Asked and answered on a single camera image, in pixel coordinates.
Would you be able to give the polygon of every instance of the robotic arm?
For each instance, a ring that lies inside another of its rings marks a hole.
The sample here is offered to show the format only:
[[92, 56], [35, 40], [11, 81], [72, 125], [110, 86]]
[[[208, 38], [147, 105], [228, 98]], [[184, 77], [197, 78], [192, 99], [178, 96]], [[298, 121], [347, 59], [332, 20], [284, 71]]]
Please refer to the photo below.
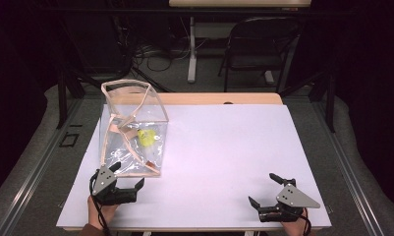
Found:
[[138, 191], [144, 185], [144, 178], [142, 178], [133, 189], [117, 188], [117, 176], [115, 176], [114, 172], [120, 167], [120, 162], [116, 162], [109, 168], [101, 166], [91, 177], [91, 184], [95, 182], [91, 195], [103, 206], [135, 203]]
[[260, 222], [293, 222], [302, 217], [305, 207], [320, 208], [319, 203], [304, 194], [296, 187], [296, 180], [282, 179], [270, 173], [270, 178], [280, 185], [283, 190], [276, 196], [277, 205], [261, 207], [258, 202], [249, 197], [253, 208], [258, 212]]

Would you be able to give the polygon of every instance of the human hand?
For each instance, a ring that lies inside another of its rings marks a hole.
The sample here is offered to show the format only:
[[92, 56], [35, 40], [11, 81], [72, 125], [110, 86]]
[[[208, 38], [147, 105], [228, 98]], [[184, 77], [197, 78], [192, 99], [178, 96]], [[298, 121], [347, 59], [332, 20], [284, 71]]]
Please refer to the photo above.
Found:
[[[99, 223], [98, 219], [98, 211], [95, 208], [95, 205], [93, 203], [92, 196], [88, 197], [88, 224], [94, 226], [95, 228], [102, 230], [103, 227]], [[101, 208], [101, 213], [104, 216], [104, 219], [107, 223], [111, 222], [114, 218], [114, 214], [116, 212], [116, 209], [119, 205], [113, 205], [113, 206], [102, 206]]]
[[[304, 212], [302, 213], [303, 217], [308, 218], [307, 210], [304, 208]], [[306, 221], [302, 218], [298, 218], [297, 221], [294, 222], [281, 222], [285, 232], [288, 236], [303, 236], [306, 230]]]

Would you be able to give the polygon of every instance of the transparent bag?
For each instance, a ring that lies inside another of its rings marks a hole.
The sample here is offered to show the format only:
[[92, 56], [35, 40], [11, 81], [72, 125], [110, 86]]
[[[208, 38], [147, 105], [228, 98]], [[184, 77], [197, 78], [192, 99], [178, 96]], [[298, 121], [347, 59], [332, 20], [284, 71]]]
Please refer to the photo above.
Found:
[[160, 175], [169, 119], [157, 92], [126, 79], [103, 83], [101, 90], [101, 165], [120, 161], [118, 177]]

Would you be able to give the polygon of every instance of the office chair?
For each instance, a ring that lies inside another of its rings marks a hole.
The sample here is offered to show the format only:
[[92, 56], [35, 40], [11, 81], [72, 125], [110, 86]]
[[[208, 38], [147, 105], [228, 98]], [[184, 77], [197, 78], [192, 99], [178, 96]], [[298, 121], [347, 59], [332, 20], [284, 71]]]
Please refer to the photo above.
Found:
[[302, 24], [293, 18], [250, 18], [237, 23], [230, 32], [218, 76], [225, 68], [224, 92], [229, 70], [280, 71], [279, 90], [291, 42], [300, 34]]

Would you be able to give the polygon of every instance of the white table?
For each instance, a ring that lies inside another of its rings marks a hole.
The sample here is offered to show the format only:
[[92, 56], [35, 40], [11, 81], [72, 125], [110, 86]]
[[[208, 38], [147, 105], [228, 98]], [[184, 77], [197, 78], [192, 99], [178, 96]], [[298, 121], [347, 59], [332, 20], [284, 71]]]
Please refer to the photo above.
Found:
[[[170, 0], [169, 6], [182, 8], [306, 8], [310, 6], [310, 0]], [[214, 37], [227, 37], [233, 24], [215, 24], [214, 27], [202, 29], [208, 34], [201, 34], [196, 32], [196, 23], [194, 17], [191, 17], [190, 22], [190, 66], [188, 71], [188, 82], [194, 83], [196, 81], [197, 70], [197, 54], [196, 54], [196, 37], [211, 37], [211, 32], [214, 32]]]
[[[166, 95], [161, 95], [165, 104], [181, 105], [166, 105], [170, 122], [161, 176], [145, 179], [138, 201], [121, 205], [110, 228], [153, 232], [281, 229], [278, 222], [259, 222], [248, 200], [251, 196], [265, 207], [277, 204], [275, 197], [283, 186], [269, 179], [269, 173], [296, 178], [299, 189], [320, 203], [321, 208], [310, 209], [312, 228], [331, 226], [291, 115], [278, 95]], [[212, 100], [241, 104], [217, 105]], [[58, 227], [79, 230], [87, 222], [89, 178], [99, 167], [97, 130]], [[120, 178], [117, 187], [132, 188], [139, 179]]]

